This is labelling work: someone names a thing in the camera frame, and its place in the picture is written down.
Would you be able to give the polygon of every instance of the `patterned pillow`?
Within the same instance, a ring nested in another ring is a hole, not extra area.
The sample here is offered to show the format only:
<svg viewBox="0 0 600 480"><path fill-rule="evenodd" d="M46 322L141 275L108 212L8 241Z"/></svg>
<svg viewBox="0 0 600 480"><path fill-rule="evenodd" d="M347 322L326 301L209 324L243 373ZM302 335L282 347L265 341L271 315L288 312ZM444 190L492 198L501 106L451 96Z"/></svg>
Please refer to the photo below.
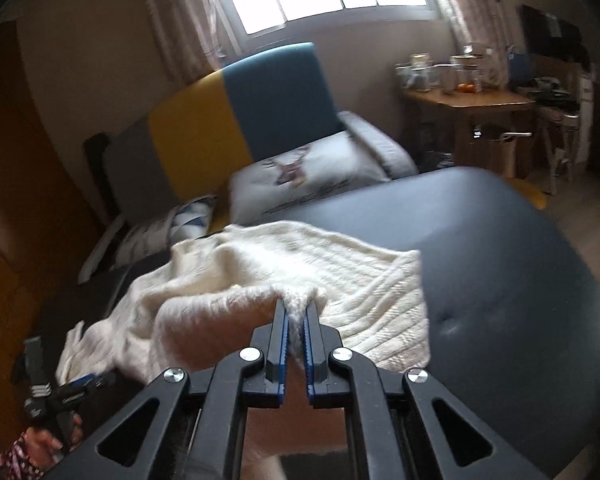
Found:
<svg viewBox="0 0 600 480"><path fill-rule="evenodd" d="M278 211L389 180L357 137L340 132L236 171L231 222L262 223Z"/></svg>
<svg viewBox="0 0 600 480"><path fill-rule="evenodd" d="M215 195L199 196L173 208L163 218L133 227L118 247L113 267L133 264L188 238L203 237L215 204Z"/></svg>

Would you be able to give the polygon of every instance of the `sofa armrest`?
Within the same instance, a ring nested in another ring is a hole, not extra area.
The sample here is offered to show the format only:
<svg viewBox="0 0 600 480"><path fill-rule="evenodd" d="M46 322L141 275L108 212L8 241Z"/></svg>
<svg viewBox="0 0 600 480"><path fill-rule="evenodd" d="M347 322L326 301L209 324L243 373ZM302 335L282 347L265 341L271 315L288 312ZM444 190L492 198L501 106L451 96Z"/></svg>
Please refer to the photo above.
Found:
<svg viewBox="0 0 600 480"><path fill-rule="evenodd" d="M389 178L418 174L409 153L387 134L352 112L340 112L338 116L347 131L375 156Z"/></svg>

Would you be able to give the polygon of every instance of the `curtain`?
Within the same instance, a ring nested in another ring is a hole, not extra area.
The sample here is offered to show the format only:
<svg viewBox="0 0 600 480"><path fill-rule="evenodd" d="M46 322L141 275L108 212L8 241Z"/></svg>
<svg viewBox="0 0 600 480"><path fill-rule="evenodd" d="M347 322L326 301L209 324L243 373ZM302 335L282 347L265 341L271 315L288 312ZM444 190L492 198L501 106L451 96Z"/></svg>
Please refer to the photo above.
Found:
<svg viewBox="0 0 600 480"><path fill-rule="evenodd" d="M190 84L220 68L215 0L146 0L168 73Z"/></svg>
<svg viewBox="0 0 600 480"><path fill-rule="evenodd" d="M509 82L505 25L492 0L441 0L458 43L476 41L494 49L494 64L499 88Z"/></svg>

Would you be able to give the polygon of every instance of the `person's hand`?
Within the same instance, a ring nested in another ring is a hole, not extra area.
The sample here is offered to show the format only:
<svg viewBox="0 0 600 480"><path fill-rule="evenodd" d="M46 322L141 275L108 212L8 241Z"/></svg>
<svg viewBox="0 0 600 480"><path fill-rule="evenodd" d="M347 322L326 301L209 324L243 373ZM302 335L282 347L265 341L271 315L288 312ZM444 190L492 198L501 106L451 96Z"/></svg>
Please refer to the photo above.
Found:
<svg viewBox="0 0 600 480"><path fill-rule="evenodd" d="M77 413L74 415L74 425L74 431L71 435L71 450L75 449L82 440L82 419ZM56 464L53 455L54 452L62 449L62 442L56 439L51 432L29 428L24 435L24 442L27 445L27 454L32 466L47 470Z"/></svg>

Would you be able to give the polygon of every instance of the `cable knit texture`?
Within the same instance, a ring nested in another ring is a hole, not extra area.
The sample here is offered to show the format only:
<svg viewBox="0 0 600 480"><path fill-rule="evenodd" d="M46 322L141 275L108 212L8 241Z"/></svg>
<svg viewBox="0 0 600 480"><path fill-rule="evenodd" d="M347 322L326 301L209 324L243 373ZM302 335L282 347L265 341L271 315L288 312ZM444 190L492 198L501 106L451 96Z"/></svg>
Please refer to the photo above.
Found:
<svg viewBox="0 0 600 480"><path fill-rule="evenodd" d="M309 300L315 300L320 321L340 331L345 346L377 366L404 371L429 361L418 251L389 251L288 221L228 226L171 251L170 263L136 279L109 318L84 336L81 324L68 333L59 383L114 367L149 383L170 366L212 366L247 346L253 329L270 322L282 299L298 359L290 363L282 410L250 411L244 461L253 462L345 445L344 427L334 426L340 410L312 410L306 403L298 362ZM305 438L302 431L310 434L312 424L316 431Z"/></svg>

